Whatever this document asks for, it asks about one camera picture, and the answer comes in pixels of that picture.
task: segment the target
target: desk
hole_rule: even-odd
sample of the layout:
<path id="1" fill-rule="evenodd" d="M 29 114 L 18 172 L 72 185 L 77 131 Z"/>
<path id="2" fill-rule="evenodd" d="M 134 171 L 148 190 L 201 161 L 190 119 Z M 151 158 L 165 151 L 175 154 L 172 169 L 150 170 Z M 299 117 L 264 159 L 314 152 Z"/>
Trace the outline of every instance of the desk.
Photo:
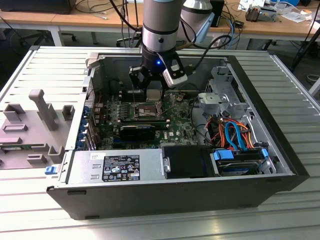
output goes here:
<path id="1" fill-rule="evenodd" d="M 245 12 L 237 11 L 238 6 L 236 3 L 239 0 L 226 1 L 232 15 L 237 16 L 235 19 L 244 22 L 244 28 L 241 38 L 247 39 L 272 39 L 272 40 L 293 40 L 303 41 L 308 34 L 310 22 L 303 21 L 295 23 L 284 17 L 278 16 L 276 22 L 249 22 L 246 21 Z M 89 0 L 91 6 L 95 4 L 105 3 L 102 0 Z M 317 1 L 312 1 L 309 8 L 318 6 Z M 110 8 L 111 5 L 98 6 L 94 10 L 99 11 Z M 84 2 L 79 8 L 83 11 L 88 11 L 87 3 Z M 139 26 L 143 23 L 143 4 L 139 3 L 138 8 L 138 21 Z M 128 4 L 129 21 L 135 26 L 135 7 L 133 3 Z M 2 16 L 13 28 L 16 29 L 35 29 L 35 30 L 49 30 L 52 33 L 54 44 L 56 46 L 63 46 L 63 41 L 60 31 L 82 31 L 82 32 L 112 32 L 119 33 L 121 31 L 121 21 L 117 13 L 110 9 L 107 11 L 108 19 L 102 19 L 90 13 L 82 13 L 73 9 L 69 15 L 52 14 L 52 13 L 21 13 L 21 12 L 1 12 Z M 8 26 L 0 20 L 0 28 L 8 28 Z M 219 27 L 212 27 L 209 30 L 208 36 L 217 36 L 223 33 L 228 33 L 228 27 L 224 19 L 221 20 Z"/>

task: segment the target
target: aluminum slotted surface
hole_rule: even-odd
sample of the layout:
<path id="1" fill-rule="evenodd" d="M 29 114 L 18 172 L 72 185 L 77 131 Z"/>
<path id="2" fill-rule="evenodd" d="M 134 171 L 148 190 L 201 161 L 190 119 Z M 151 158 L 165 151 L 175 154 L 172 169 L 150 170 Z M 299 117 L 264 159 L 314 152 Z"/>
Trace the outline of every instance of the aluminum slotted surface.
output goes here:
<path id="1" fill-rule="evenodd" d="M 116 51 L 114 48 L 40 47 L 20 65 L 21 71 L 12 79 L 0 109 L 3 110 L 6 102 L 19 102 L 24 108 L 34 109 L 28 99 L 30 88 L 46 89 L 44 98 L 56 109 L 77 102 L 77 92 L 81 91 L 86 76 L 87 53 L 105 53 L 111 49 Z M 129 51 L 138 53 L 137 49 Z M 46 178 L 44 169 L 2 170 L 1 239 L 319 239 L 319 108 L 276 57 L 263 51 L 214 53 L 237 57 L 311 175 L 310 179 L 291 192 L 274 195 L 258 208 L 76 221 L 47 195 L 46 187 L 56 178 Z"/>

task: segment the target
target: power supply label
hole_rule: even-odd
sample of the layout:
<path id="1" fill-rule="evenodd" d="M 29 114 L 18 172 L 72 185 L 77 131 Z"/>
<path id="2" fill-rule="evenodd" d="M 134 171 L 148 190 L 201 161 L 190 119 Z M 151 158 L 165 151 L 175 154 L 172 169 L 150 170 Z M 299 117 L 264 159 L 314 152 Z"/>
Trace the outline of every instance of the power supply label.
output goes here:
<path id="1" fill-rule="evenodd" d="M 104 182 L 140 180 L 139 155 L 105 156 L 102 180 Z"/>

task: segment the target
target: open computer chassis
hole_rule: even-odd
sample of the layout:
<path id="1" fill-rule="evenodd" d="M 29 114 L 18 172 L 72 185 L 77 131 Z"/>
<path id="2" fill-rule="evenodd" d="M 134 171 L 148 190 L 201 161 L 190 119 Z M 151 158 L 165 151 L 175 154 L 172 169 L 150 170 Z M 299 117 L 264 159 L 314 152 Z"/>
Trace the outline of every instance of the open computer chassis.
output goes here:
<path id="1" fill-rule="evenodd" d="M 47 188 L 72 218 L 256 207 L 309 177 L 236 57 L 210 53 L 163 99 L 158 82 L 133 89 L 140 55 L 95 58 Z"/>

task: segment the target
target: motherboard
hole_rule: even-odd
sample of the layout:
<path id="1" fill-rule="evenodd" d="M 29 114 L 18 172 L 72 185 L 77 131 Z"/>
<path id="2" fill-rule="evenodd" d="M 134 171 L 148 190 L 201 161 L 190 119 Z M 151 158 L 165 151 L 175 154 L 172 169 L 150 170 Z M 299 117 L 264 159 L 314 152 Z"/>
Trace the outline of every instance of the motherboard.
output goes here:
<path id="1" fill-rule="evenodd" d="M 162 100 L 133 101 L 112 95 L 96 104 L 97 150 L 157 149 L 165 145 L 197 145 L 190 120 L 190 99 L 169 93 Z"/>

